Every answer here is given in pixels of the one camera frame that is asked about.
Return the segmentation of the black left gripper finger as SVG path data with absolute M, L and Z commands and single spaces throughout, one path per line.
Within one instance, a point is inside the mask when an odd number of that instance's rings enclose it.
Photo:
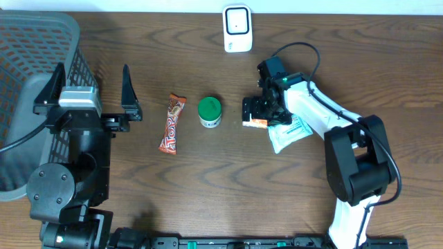
M 34 107 L 53 107 L 58 105 L 62 88 L 66 86 L 64 64 L 59 62 L 44 88 L 34 100 Z
M 121 106 L 129 121 L 142 121 L 143 110 L 138 102 L 129 72 L 129 66 L 123 67 Z

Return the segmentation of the small orange snack packet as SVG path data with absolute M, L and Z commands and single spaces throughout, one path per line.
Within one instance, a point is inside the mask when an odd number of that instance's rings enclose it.
M 250 119 L 249 121 L 243 121 L 242 125 L 244 127 L 252 127 L 252 128 L 258 128 L 258 129 L 267 129 L 268 121 L 267 120 L 261 120 L 261 119 Z

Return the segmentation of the teal wet wipes pack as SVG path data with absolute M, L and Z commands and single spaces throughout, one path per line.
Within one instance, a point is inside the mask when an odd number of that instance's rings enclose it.
M 276 154 L 279 154 L 291 143 L 313 134 L 311 127 L 303 119 L 295 114 L 291 118 L 291 124 L 277 124 L 268 127 L 269 138 Z

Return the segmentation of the orange Top chocolate bar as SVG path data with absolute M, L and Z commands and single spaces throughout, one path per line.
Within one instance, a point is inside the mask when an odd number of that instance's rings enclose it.
M 170 94 L 165 131 L 159 145 L 163 153 L 177 154 L 177 123 L 185 104 L 186 98 Z

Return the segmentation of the green lid jar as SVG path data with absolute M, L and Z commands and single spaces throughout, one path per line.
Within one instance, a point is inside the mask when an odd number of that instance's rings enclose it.
M 205 128 L 215 128 L 222 119 L 222 106 L 220 101 L 214 97 L 203 98 L 198 105 L 200 123 Z

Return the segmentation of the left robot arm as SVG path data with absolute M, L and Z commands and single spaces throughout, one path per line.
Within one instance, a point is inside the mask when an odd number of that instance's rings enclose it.
M 35 98 L 34 113 L 46 117 L 41 127 L 69 138 L 67 162 L 40 165 L 26 185 L 43 248 L 107 247 L 113 214 L 98 206 L 109 198 L 111 140 L 143 119 L 128 66 L 121 106 L 123 113 L 103 113 L 98 88 L 68 86 L 62 63 Z

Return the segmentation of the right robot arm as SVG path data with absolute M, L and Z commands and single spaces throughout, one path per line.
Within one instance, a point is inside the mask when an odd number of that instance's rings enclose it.
M 260 96 L 244 98 L 242 121 L 268 130 L 275 153 L 317 133 L 324 142 L 327 181 L 337 198 L 325 238 L 297 238 L 302 248 L 407 248 L 404 239 L 366 236 L 369 219 L 389 184 L 401 183 L 383 121 L 352 113 L 326 95 L 304 73 L 289 74 L 272 56 L 257 66 Z

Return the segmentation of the white barcode scanner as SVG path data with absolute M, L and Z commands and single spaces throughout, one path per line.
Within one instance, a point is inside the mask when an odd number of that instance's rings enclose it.
M 223 9 L 224 50 L 248 52 L 253 46 L 252 14 L 248 6 L 231 5 Z

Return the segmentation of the grey plastic basket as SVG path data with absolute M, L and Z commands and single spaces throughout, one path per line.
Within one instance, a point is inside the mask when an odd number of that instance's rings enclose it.
M 1 146 L 37 128 L 45 116 L 33 102 L 62 63 L 69 86 L 95 86 L 79 47 L 80 27 L 58 12 L 1 11 Z M 68 159 L 67 133 L 39 132 L 24 144 L 1 153 L 1 201 L 26 195 L 30 174 L 41 164 Z

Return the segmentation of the black mounting rail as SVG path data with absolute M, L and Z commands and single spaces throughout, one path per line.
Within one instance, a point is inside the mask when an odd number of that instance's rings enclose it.
M 294 238 L 183 238 L 152 237 L 146 232 L 119 228 L 109 238 L 107 248 L 135 249 L 334 249 L 328 236 L 307 235 Z

